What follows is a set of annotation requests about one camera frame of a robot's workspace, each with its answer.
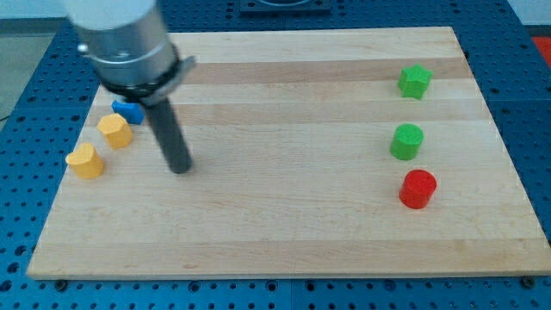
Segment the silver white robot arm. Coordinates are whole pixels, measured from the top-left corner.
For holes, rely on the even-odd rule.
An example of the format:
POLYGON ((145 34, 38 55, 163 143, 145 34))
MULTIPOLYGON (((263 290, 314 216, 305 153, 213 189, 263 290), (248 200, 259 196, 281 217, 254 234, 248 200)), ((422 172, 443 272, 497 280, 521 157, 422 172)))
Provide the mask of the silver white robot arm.
POLYGON ((103 86, 128 102, 153 106, 166 100, 195 68, 170 41, 156 0, 64 0, 103 86))

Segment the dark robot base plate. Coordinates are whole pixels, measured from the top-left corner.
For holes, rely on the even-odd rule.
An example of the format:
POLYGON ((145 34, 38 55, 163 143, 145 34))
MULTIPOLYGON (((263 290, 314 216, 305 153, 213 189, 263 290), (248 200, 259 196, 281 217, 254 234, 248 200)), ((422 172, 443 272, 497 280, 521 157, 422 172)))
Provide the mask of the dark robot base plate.
POLYGON ((238 0, 240 13, 328 12, 332 0, 238 0))

